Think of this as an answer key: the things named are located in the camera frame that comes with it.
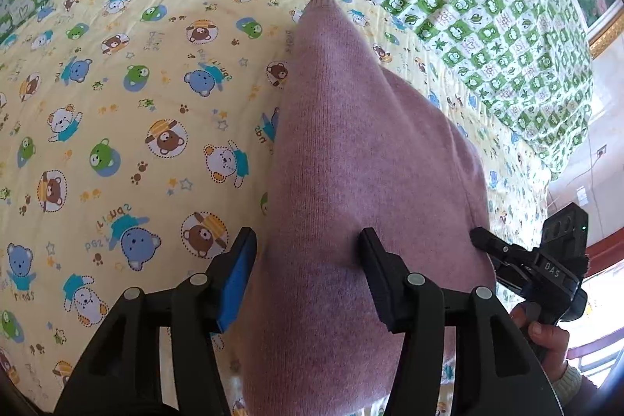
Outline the person's right hand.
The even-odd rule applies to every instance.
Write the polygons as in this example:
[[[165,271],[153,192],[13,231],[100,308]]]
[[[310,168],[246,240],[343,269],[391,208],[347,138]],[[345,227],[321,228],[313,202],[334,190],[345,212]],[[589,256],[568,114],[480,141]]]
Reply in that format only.
[[[512,321],[520,329],[528,332],[530,340],[546,350],[541,366],[550,381],[559,381],[567,371],[567,352],[570,334],[554,325],[530,321],[526,305],[516,305],[510,313]]]

